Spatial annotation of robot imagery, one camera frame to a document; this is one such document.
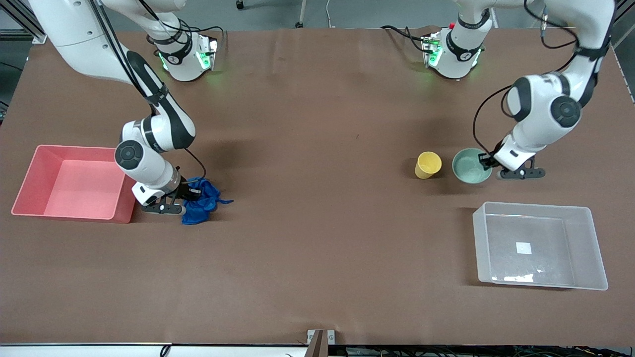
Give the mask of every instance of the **brown table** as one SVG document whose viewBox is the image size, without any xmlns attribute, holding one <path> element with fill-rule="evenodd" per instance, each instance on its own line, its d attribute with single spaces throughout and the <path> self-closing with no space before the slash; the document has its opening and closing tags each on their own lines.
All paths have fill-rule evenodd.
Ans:
<svg viewBox="0 0 635 357">
<path fill-rule="evenodd" d="M 160 70 L 145 34 L 120 39 Z M 1 342 L 296 343 L 334 328 L 346 344 L 635 344 L 635 108 L 613 53 L 582 122 L 538 155 L 546 178 L 467 185 L 450 163 L 475 146 L 478 104 L 570 54 L 537 30 L 493 30 L 486 45 L 461 81 L 383 30 L 231 32 L 216 72 L 161 71 L 196 122 L 191 149 L 236 200 L 198 226 L 138 210 L 131 224 L 11 216 L 38 144 L 114 147 L 148 112 L 131 86 L 33 47 L 0 128 Z M 490 147 L 514 124 L 499 110 L 478 122 Z M 428 150 L 444 166 L 418 180 Z M 199 175 L 186 153 L 165 156 Z M 591 208 L 608 291 L 480 283 L 484 201 Z"/>
</svg>

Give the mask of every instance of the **blue rag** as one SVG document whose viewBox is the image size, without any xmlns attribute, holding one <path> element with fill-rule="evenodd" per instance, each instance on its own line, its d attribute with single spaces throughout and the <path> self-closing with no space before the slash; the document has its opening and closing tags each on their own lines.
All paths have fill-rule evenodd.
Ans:
<svg viewBox="0 0 635 357">
<path fill-rule="evenodd" d="M 188 181 L 198 180 L 199 177 L 191 178 Z M 220 199 L 220 191 L 211 184 L 207 178 L 195 181 L 189 184 L 193 189 L 201 190 L 201 197 L 196 201 L 184 201 L 185 214 L 181 216 L 182 224 L 199 224 L 210 219 L 210 212 L 215 211 L 217 203 L 226 205 L 234 202 L 231 200 Z"/>
</svg>

